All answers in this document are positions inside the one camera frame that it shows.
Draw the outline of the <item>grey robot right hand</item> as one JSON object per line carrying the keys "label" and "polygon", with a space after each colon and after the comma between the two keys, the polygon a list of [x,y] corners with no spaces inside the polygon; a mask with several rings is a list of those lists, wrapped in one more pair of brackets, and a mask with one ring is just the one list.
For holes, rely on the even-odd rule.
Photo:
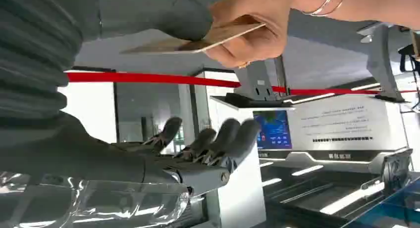
{"label": "grey robot right hand", "polygon": [[173,183],[148,145],[127,152],[90,136],[58,88],[85,42],[149,29],[199,40],[211,24],[197,0],[0,0],[0,169]]}

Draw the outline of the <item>person's left hand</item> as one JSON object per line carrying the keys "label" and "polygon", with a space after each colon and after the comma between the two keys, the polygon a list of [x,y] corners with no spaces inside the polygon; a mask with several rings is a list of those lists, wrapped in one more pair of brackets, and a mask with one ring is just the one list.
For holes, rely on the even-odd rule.
{"label": "person's left hand", "polygon": [[210,7],[214,26],[264,23],[254,31],[206,51],[228,68],[280,56],[286,46],[293,0],[219,0]]}

